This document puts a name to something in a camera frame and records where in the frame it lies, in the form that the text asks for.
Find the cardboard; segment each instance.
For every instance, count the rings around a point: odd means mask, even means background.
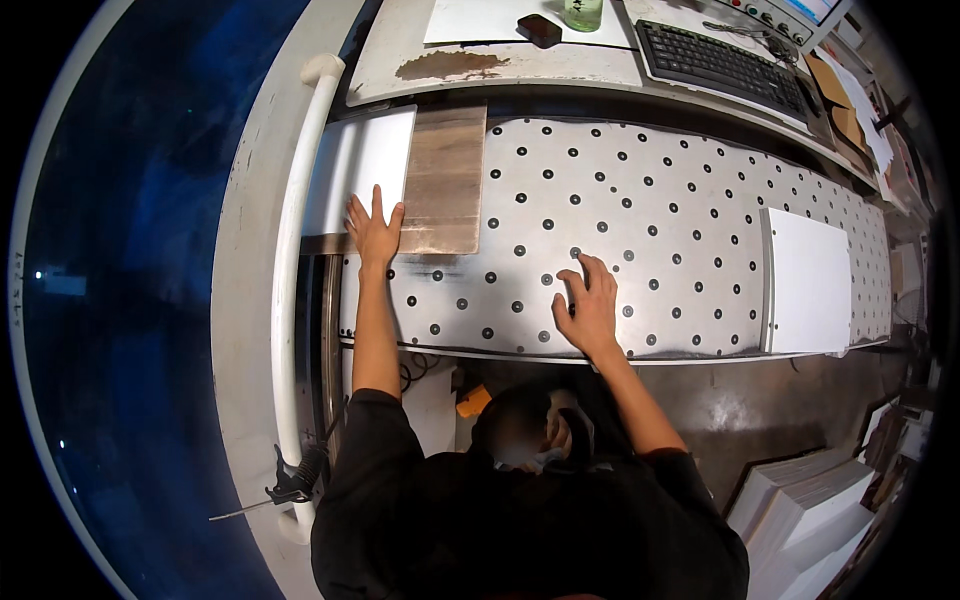
[[[830,122],[833,129],[839,133],[846,141],[865,154],[870,156],[870,149],[867,147],[866,138],[863,131],[860,130],[859,123],[856,122],[856,111],[853,103],[847,97],[847,92],[840,85],[833,69],[822,60],[814,57],[812,54],[804,56],[807,66],[810,67],[810,73],[820,88],[825,104],[828,107]]]

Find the white handrail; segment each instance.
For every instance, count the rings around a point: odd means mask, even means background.
[[[344,72],[344,62],[331,54],[309,60],[300,71],[300,80],[316,87],[303,118],[294,150],[290,177],[283,194],[279,232],[274,255],[274,289],[270,308],[270,358],[274,380],[274,409],[280,454],[287,465],[302,459],[300,427],[297,423],[296,375],[294,371],[294,302],[297,290],[297,262],[300,258],[300,231],[303,210],[317,148],[330,112],[333,94]],[[280,532],[299,544],[310,543],[315,511],[309,502],[295,503],[296,519],[280,515]]]

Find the white table surface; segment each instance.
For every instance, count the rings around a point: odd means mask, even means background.
[[[713,93],[651,80],[637,51],[563,43],[541,50],[528,42],[426,47],[423,36],[433,5],[434,0],[384,0],[350,81],[348,106],[439,89],[492,84],[558,84],[631,91],[719,110],[759,125],[806,146],[877,189],[876,181],[854,169],[849,160],[777,117]],[[677,20],[679,17],[673,12],[680,11],[686,20],[704,19],[691,9],[671,8],[659,0],[625,0],[624,5],[631,18],[639,15],[636,18],[664,22]],[[755,48],[751,39],[711,33],[758,54],[766,52]]]

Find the green liquid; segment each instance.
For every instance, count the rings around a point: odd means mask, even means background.
[[[595,32],[600,29],[603,0],[565,0],[564,23],[578,32]]]

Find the keyboard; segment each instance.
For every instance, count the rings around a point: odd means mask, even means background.
[[[638,20],[654,77],[731,94],[806,123],[806,104],[794,75],[752,52],[709,36]]]

